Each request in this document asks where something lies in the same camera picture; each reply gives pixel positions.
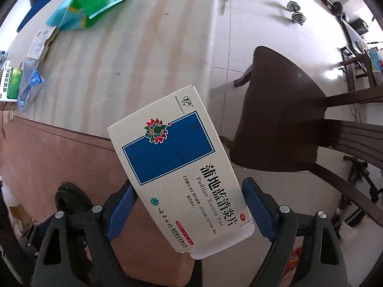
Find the white blue medicine box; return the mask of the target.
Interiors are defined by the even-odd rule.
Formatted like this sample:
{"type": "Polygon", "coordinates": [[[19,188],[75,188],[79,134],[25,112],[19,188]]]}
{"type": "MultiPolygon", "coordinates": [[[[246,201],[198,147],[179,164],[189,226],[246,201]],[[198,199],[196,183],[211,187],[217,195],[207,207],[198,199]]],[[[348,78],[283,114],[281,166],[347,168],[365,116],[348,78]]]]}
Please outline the white blue medicine box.
{"type": "Polygon", "coordinates": [[[240,184],[195,86],[128,115],[108,135],[175,251],[201,260],[253,234],[240,184]]]}

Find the green white medicine box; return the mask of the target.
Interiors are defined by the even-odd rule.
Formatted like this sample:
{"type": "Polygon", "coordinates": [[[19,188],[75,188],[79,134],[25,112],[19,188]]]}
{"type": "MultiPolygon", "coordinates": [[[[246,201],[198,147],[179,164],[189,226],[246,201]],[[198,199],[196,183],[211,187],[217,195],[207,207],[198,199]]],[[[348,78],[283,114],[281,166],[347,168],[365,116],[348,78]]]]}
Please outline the green white medicine box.
{"type": "Polygon", "coordinates": [[[15,102],[19,93],[19,86],[23,71],[14,67],[4,67],[1,71],[1,102],[15,102]]]}

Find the dark wooden chair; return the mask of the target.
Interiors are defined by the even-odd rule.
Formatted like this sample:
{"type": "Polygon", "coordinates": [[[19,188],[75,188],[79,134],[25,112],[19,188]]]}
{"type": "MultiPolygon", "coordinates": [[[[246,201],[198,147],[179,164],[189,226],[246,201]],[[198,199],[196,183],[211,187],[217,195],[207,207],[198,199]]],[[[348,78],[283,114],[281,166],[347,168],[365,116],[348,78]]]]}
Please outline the dark wooden chair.
{"type": "Polygon", "coordinates": [[[222,138],[231,162],[267,172],[309,171],[382,224],[373,201],[317,162],[323,147],[382,167],[381,126],[325,118],[328,108],[380,99],[380,86],[326,96],[302,69],[265,46],[255,48],[252,66],[234,85],[247,91],[234,138],[222,138]]]}

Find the blue snack bag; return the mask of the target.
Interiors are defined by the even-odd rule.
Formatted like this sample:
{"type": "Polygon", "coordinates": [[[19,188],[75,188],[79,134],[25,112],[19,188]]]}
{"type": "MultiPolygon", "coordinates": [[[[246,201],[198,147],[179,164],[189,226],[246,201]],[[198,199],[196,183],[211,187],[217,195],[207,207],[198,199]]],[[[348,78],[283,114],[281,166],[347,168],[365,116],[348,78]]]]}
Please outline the blue snack bag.
{"type": "Polygon", "coordinates": [[[36,60],[27,60],[24,63],[17,96],[17,106],[21,112],[26,112],[31,107],[45,83],[37,70],[38,63],[36,60]]]}

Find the dumbbell on floor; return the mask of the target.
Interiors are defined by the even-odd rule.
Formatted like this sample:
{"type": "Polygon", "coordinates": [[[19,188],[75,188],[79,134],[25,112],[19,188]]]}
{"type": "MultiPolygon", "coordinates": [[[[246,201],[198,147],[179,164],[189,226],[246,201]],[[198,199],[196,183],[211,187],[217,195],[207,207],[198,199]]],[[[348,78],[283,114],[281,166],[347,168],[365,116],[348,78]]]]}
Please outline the dumbbell on floor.
{"type": "Polygon", "coordinates": [[[298,5],[298,3],[295,1],[289,1],[286,7],[292,13],[292,21],[302,26],[306,21],[306,17],[303,15],[303,13],[301,13],[301,7],[298,5]]]}

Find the white flat printed box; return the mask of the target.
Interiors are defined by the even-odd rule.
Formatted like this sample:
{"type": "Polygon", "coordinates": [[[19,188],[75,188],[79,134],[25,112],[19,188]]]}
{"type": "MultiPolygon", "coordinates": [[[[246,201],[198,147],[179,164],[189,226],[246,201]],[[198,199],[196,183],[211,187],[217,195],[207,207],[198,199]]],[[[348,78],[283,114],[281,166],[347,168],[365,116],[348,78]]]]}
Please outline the white flat printed box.
{"type": "Polygon", "coordinates": [[[27,58],[42,61],[48,52],[49,44],[55,39],[59,28],[57,26],[46,26],[39,30],[27,52],[27,58]]]}

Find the teal green plastic bag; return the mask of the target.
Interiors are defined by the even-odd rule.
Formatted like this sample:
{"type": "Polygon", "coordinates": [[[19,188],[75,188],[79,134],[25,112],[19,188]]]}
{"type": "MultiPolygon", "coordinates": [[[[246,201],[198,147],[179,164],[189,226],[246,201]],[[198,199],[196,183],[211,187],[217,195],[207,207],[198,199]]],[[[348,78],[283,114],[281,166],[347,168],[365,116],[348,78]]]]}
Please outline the teal green plastic bag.
{"type": "Polygon", "coordinates": [[[61,30],[80,30],[95,25],[108,10],[126,0],[64,0],[46,21],[61,30]]]}

